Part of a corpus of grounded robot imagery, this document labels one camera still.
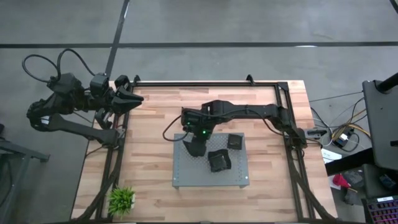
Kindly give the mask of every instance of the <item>green plant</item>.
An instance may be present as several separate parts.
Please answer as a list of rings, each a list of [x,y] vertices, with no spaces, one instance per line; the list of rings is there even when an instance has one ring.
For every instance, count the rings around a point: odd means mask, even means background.
[[[132,201],[134,194],[135,192],[131,190],[131,187],[116,187],[113,189],[109,196],[109,213],[120,218],[130,213],[131,205],[134,203]]]

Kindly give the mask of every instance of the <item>black stripe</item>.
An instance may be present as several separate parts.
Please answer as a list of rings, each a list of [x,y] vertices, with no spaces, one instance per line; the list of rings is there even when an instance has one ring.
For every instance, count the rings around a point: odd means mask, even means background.
[[[398,14],[398,4],[396,0],[390,0],[392,7],[396,10],[396,13]]]
[[[0,44],[0,49],[111,48],[112,44]]]
[[[118,51],[118,44],[120,41],[120,36],[122,35],[123,24],[124,24],[124,20],[125,20],[124,16],[127,13],[127,7],[129,5],[129,2],[130,2],[130,0],[124,0],[122,11],[120,12],[118,28],[116,29],[116,33],[114,35],[111,53],[109,54],[109,59],[108,59],[108,62],[106,64],[106,68],[105,68],[105,74],[107,77],[111,76],[114,58],[116,57],[116,52]]]
[[[125,49],[178,49],[225,47],[387,47],[398,46],[398,41],[379,42],[180,42],[180,43],[121,43]]]

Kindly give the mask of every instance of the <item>wooden table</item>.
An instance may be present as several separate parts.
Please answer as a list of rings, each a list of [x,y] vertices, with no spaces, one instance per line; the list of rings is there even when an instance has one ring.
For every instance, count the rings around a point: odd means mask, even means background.
[[[313,128],[304,82],[288,83],[297,126],[304,129]],[[273,88],[144,87],[135,88],[134,93],[143,96],[145,101],[140,107],[131,110],[127,129],[119,185],[133,187],[136,191],[136,206],[129,215],[123,217],[124,222],[297,220],[283,139],[270,132],[260,119],[236,119],[215,128],[215,133],[245,134],[250,185],[244,189],[174,189],[173,143],[162,138],[162,131],[180,115],[182,106],[200,108],[202,103],[215,99],[228,100],[234,104],[266,105],[275,103]],[[176,122],[169,129],[167,136],[172,138],[174,133],[182,133],[180,122]],[[98,146],[100,145],[97,142],[91,142],[88,152]],[[106,149],[101,149],[85,160],[72,218],[82,214],[98,193],[105,157]],[[328,212],[336,217],[335,204],[319,146],[309,144],[305,149],[304,159],[312,192]],[[306,212],[302,192],[300,198]]]

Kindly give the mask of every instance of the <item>perforated metal plate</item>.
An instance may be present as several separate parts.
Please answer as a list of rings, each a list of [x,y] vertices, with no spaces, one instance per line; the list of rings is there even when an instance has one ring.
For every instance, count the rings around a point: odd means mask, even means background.
[[[174,143],[173,187],[197,186],[234,186],[244,187],[249,185],[248,157],[243,133],[231,133],[243,137],[242,149],[228,149],[231,159],[231,169],[221,172],[211,172],[207,159],[208,152],[227,149],[228,134],[216,133],[206,143],[206,154],[203,157],[191,156],[182,141]],[[174,134],[180,138],[183,134]],[[184,140],[190,142],[192,134]]]

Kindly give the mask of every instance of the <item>small succulent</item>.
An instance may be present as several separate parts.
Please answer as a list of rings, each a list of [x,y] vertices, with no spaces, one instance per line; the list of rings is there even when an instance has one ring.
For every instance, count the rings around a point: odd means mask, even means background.
[[[116,187],[113,189],[109,196],[109,213],[120,218],[130,213],[131,205],[134,203],[132,201],[134,194],[135,192],[131,190],[131,187]]]

